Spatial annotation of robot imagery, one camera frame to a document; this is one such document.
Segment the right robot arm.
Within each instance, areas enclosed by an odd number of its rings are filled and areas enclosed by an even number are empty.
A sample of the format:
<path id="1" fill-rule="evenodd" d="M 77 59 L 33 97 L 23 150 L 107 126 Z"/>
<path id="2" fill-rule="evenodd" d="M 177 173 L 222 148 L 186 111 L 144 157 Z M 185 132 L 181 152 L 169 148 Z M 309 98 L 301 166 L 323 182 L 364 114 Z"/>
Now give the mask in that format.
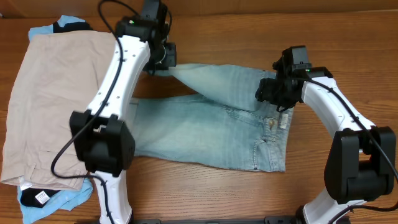
<path id="1" fill-rule="evenodd" d="M 324 170 L 325 189 L 282 221 L 349 223 L 347 213 L 355 209 L 382 210 L 368 202 L 390 194 L 397 181 L 396 135 L 358 112 L 325 67 L 280 69 L 275 79 L 259 82 L 256 98 L 276 105 L 280 113 L 305 103 L 333 138 Z"/>

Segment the light blue denim shorts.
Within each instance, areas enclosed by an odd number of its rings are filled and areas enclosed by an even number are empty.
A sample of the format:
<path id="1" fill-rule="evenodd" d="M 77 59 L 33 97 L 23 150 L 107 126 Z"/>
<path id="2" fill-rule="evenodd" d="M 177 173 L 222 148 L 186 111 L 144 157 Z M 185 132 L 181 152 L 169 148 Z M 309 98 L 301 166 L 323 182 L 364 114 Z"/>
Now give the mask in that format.
<path id="1" fill-rule="evenodd" d="M 126 122 L 135 154 L 222 169 L 283 172 L 292 110 L 279 113 L 256 100 L 267 70 L 238 65 L 188 63 L 158 78 L 176 78 L 193 94 L 137 99 Z"/>

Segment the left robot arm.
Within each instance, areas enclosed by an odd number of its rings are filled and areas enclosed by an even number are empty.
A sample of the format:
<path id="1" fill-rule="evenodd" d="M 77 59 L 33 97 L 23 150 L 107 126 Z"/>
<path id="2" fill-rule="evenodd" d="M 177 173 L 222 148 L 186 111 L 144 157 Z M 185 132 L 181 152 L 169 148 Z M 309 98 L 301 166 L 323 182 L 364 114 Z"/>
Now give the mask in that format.
<path id="1" fill-rule="evenodd" d="M 76 155 L 98 190 L 99 223 L 131 223 L 126 171 L 135 140 L 125 123 L 127 107 L 144 69 L 176 65 L 174 43 L 168 43 L 171 23 L 165 19 L 125 17 L 116 25 L 114 54 L 105 78 L 84 112 L 69 120 Z"/>

